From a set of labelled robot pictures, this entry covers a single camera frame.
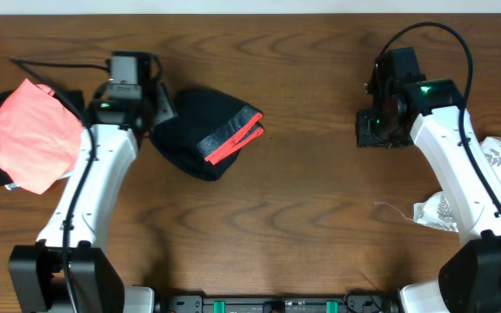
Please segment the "black leggings with red waistband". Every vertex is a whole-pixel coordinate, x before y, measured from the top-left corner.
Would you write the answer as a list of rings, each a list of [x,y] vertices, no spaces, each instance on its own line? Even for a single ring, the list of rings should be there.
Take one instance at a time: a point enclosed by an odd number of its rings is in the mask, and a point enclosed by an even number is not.
[[[181,90],[173,104],[177,116],[154,126],[150,141],[181,171],[204,181],[218,180],[264,133],[261,110],[219,90]]]

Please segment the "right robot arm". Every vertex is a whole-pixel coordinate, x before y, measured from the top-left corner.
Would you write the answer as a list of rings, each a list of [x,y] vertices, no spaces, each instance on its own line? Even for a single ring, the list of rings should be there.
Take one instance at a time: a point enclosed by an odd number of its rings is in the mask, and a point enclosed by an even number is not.
[[[366,90],[373,106],[357,113],[357,145],[417,146],[450,205],[461,244],[438,278],[403,287],[388,309],[501,312],[501,184],[458,87],[427,79],[414,49],[402,48],[376,58]]]

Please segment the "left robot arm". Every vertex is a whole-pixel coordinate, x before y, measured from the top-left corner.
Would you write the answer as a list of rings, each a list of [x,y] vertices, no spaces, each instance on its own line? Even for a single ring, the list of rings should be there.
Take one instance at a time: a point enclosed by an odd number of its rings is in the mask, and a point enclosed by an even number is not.
[[[161,81],[158,56],[115,51],[109,78],[90,105],[57,98],[82,126],[75,167],[49,222],[32,245],[17,245],[9,273],[23,312],[146,312],[164,309],[151,287],[127,286],[108,257],[118,192],[144,135],[175,114]]]

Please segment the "pink folded cloth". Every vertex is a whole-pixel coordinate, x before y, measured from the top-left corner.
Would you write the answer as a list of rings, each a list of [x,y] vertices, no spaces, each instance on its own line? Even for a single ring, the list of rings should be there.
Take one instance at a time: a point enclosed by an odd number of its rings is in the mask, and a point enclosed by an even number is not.
[[[25,79],[0,107],[0,169],[38,195],[74,168],[84,131],[55,94]]]

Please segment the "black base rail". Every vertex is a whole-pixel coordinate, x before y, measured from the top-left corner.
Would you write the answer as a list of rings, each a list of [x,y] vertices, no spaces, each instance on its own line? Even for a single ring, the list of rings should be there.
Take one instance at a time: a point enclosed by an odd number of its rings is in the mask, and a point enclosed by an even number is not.
[[[399,313],[394,294],[353,290],[342,296],[162,297],[150,287],[125,288],[124,311],[131,313]]]

